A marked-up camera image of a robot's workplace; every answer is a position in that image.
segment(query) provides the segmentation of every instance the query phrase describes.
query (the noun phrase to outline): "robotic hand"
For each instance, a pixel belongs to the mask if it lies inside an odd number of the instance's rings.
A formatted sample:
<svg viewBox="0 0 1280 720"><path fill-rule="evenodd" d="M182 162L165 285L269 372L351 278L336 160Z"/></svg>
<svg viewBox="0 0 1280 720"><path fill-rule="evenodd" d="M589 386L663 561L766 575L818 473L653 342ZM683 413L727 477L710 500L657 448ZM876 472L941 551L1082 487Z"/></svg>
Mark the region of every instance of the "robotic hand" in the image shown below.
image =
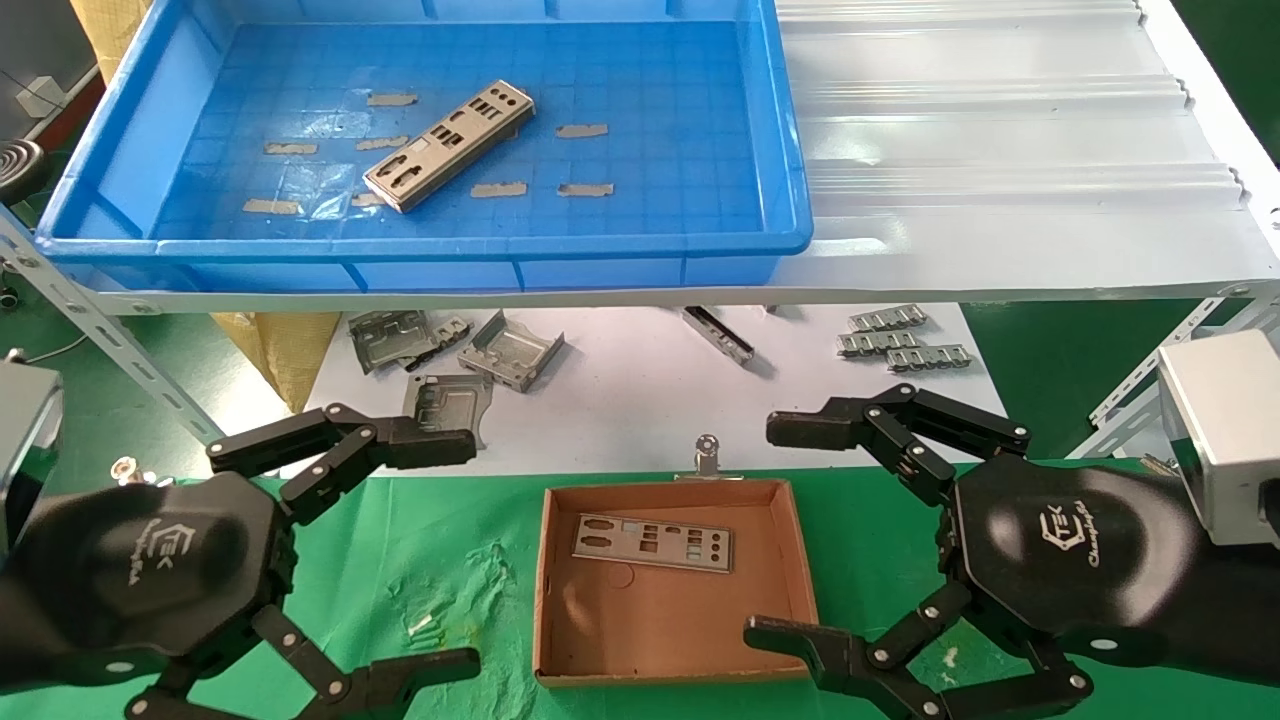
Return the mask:
<svg viewBox="0 0 1280 720"><path fill-rule="evenodd" d="M746 644L803 659L819 689L895 719L1048 717L1093 691L1066 653L1280 685L1280 552L1210 542L1178 478L1029 462L1027 428L910 384L774 413L767 428L785 447L865 447L942 507L945 582L878 639L746 621ZM957 478L915 433L983 462ZM961 618L1032 673L942 692L919 683L908 664Z"/></svg>
<svg viewBox="0 0 1280 720"><path fill-rule="evenodd" d="M321 452L279 501L248 480ZM28 518L10 512L17 542L0 569L0 693L159 673L125 717L246 720L186 697L196 680L266 641L315 688L298 720L396 720L421 688L480 673L471 648L343 673L283 612L298 560L296 525L317 519L379 465L466 462L476 454L470 430L425 432L410 418L370 419L330 405L224 438L207 454L215 474L200 484L128 484L41 498L27 505ZM13 489L29 484L20 477L4 500L17 502Z"/></svg>

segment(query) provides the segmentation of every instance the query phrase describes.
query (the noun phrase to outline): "green table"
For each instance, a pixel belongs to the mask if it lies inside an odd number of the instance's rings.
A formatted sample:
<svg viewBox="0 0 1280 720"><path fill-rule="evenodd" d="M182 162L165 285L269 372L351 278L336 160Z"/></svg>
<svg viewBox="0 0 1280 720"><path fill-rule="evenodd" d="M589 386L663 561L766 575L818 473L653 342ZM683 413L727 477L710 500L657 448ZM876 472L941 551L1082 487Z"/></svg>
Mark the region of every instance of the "green table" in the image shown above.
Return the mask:
<svg viewBox="0 0 1280 720"><path fill-rule="evenodd" d="M753 475L795 484L824 623L877 634L938 587L937 511L919 505L887 473ZM434 647L477 647L484 659L480 678L424 691L408 714L412 720L881 717L870 703L818 693L806 682L558 691L534 682L532 582L543 491L669 478L370 479L314 525L300 529L302 561L285 610L344 669ZM1272 688L1080 662L1097 691L1074 719L1244 719L1280 712L1280 691ZM937 689L1025 669L964 623L913 664L916 675ZM124 703L145 684L13 696L0 700L0 717L119 720ZM283 720L310 696L310 688L264 643L220 678L198 684L192 700L259 720Z"/></svg>

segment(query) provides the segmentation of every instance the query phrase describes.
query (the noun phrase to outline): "metal shelf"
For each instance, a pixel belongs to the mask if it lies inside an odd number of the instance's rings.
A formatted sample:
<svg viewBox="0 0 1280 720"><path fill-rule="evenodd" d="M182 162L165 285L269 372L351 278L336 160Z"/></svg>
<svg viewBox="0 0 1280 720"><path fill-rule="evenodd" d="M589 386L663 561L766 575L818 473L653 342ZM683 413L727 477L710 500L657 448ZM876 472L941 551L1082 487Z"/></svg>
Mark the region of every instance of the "metal shelf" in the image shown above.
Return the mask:
<svg viewBox="0 0 1280 720"><path fill-rule="evenodd" d="M800 305L1280 292L1280 173L1169 0L780 0L815 236L751 288L123 292L23 273L161 405L216 428L109 315ZM0 211L0 234L9 234Z"/></svg>

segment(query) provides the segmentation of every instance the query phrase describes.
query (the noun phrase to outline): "blue crate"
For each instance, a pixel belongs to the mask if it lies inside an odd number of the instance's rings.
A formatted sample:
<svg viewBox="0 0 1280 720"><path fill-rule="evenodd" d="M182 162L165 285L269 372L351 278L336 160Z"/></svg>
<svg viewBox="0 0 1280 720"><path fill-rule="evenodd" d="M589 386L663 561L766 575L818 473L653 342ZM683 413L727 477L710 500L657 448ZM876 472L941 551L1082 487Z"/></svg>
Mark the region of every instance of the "blue crate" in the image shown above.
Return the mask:
<svg viewBox="0 0 1280 720"><path fill-rule="evenodd" d="M536 104L518 137L407 215L352 202L389 152L360 140L497 78ZM585 123L608 135L556 137ZM812 233L772 0L157 0L37 241L129 290L518 292L760 284Z"/></svg>

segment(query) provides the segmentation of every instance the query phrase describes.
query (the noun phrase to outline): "brown cardboard tray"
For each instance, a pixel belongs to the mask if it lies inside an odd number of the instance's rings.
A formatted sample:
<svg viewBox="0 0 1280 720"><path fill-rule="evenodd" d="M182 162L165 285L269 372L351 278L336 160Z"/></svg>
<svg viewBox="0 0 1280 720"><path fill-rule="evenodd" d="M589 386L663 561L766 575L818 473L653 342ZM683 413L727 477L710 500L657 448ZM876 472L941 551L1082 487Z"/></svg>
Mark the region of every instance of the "brown cardboard tray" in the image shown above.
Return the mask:
<svg viewBox="0 0 1280 720"><path fill-rule="evenodd" d="M733 570L722 575L572 557L581 512L728 528ZM786 480L548 489L535 587L534 675L548 687L806 675L801 661L742 643L750 615L818 623Z"/></svg>

